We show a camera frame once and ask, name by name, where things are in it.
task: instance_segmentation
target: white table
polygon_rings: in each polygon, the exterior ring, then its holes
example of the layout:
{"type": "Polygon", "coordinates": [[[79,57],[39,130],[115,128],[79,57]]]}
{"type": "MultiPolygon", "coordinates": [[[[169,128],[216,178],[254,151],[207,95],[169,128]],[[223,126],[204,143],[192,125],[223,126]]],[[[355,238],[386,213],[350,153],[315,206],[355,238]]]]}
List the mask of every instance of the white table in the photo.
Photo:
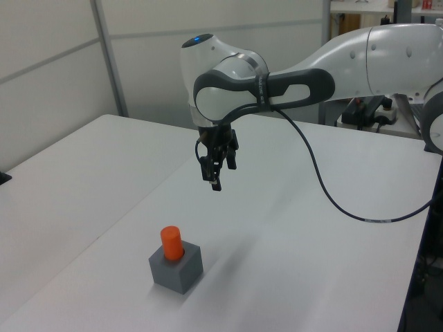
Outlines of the white table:
{"type": "Polygon", "coordinates": [[[193,130],[102,116],[8,172],[0,323],[189,159],[195,139],[193,130]]]}
{"type": "MultiPolygon", "coordinates": [[[[368,0],[368,2],[355,2],[355,0],[332,1],[331,13],[343,14],[380,14],[389,15],[394,8],[388,7],[388,0],[368,0]]],[[[412,16],[443,17],[443,10],[422,10],[422,5],[412,8],[412,16]]]]}
{"type": "MultiPolygon", "coordinates": [[[[289,124],[249,116],[233,126],[238,169],[223,168],[222,192],[191,157],[0,331],[396,331],[426,211],[393,224],[351,220],[326,199],[289,124]],[[204,261],[184,296],[154,285],[147,262],[170,224],[204,261]]],[[[350,212],[392,218],[431,198],[441,156],[422,141],[300,127],[350,212]]]]}

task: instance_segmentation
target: equipment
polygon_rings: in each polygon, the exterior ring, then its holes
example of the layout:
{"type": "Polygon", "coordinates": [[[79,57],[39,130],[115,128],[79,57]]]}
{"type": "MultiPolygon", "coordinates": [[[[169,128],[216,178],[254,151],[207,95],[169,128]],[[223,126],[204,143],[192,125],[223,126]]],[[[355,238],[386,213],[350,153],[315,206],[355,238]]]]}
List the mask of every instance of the equipment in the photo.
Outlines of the equipment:
{"type": "Polygon", "coordinates": [[[269,73],[253,51],[200,35],[181,48],[189,106],[208,155],[205,181],[221,190],[224,159],[235,169],[240,116],[326,100],[401,93],[424,96],[420,121],[429,149],[443,154],[443,29],[428,24],[365,28],[338,36],[286,70],[269,73]]]}

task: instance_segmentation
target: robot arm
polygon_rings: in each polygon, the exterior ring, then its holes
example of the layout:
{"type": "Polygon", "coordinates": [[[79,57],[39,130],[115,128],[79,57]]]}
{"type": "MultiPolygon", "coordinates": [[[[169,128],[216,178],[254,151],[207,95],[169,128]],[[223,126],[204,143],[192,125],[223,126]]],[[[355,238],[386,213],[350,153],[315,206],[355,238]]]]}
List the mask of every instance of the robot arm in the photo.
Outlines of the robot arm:
{"type": "Polygon", "coordinates": [[[420,127],[426,144],[443,154],[443,29],[404,24],[353,31],[334,38],[295,66],[268,73],[250,50],[213,35],[187,41],[181,68],[194,123],[208,156],[200,158],[204,180],[220,190],[226,158],[235,169],[238,144],[230,123],[260,111],[288,109],[391,93],[424,97],[420,127]]]}

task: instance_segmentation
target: gray cube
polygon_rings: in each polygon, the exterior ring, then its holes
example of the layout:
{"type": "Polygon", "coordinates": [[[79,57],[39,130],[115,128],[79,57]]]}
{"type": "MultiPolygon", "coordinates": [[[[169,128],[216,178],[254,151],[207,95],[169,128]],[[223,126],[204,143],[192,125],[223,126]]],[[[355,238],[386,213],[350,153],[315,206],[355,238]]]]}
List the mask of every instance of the gray cube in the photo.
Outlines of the gray cube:
{"type": "Polygon", "coordinates": [[[180,294],[186,293],[203,272],[200,247],[182,243],[185,254],[177,261],[165,258],[163,246],[149,259],[154,282],[180,294]]]}

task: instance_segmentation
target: black cable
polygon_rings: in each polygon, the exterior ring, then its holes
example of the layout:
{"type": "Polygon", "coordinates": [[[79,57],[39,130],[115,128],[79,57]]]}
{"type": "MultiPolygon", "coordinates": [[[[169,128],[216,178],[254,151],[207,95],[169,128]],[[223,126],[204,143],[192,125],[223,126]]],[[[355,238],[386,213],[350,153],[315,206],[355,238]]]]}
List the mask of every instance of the black cable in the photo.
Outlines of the black cable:
{"type": "Polygon", "coordinates": [[[403,332],[406,332],[406,303],[403,307],[403,332]]]}
{"type": "Polygon", "coordinates": [[[199,143],[200,143],[200,138],[195,143],[195,156],[197,157],[197,160],[199,161],[199,164],[201,165],[200,156],[199,156],[199,143]]]}
{"type": "Polygon", "coordinates": [[[375,131],[376,133],[379,133],[379,132],[380,132],[380,128],[381,128],[381,126],[383,126],[383,125],[382,125],[381,122],[379,122],[379,125],[377,126],[377,130],[375,131]]]}
{"type": "Polygon", "coordinates": [[[294,127],[294,129],[298,132],[298,134],[300,135],[300,137],[303,139],[303,142],[305,143],[309,154],[311,155],[311,159],[312,159],[312,163],[314,164],[314,169],[316,170],[316,174],[317,174],[317,178],[318,178],[318,182],[321,185],[321,188],[323,189],[323,192],[325,193],[326,197],[329,199],[329,201],[343,214],[346,214],[347,216],[350,216],[353,219],[356,220],[360,220],[360,221],[365,221],[368,223],[394,223],[396,221],[401,221],[407,218],[411,218],[412,216],[415,216],[416,214],[419,214],[421,211],[425,210],[426,208],[428,208],[431,204],[433,204],[434,202],[436,202],[437,200],[441,199],[443,197],[443,190],[436,195],[433,199],[431,199],[428,203],[426,203],[425,205],[423,205],[420,209],[415,210],[414,212],[411,212],[410,214],[407,214],[406,216],[401,216],[399,218],[395,218],[395,219],[388,219],[388,220],[381,220],[381,219],[364,219],[361,218],[360,216],[355,216],[351,213],[349,213],[348,211],[344,210],[341,206],[339,206],[334,199],[331,197],[331,195],[329,194],[329,192],[326,190],[325,184],[323,183],[323,180],[321,178],[320,175],[320,171],[318,170],[318,165],[317,165],[317,161],[316,158],[314,156],[314,153],[312,151],[311,145],[309,144],[309,142],[307,141],[305,135],[303,134],[303,132],[300,130],[300,128],[298,128],[298,126],[295,124],[295,122],[283,111],[279,110],[279,109],[273,109],[274,111],[276,111],[277,113],[279,113],[283,118],[285,118],[286,120],[288,120],[288,122],[292,125],[292,127],[294,127]]]}

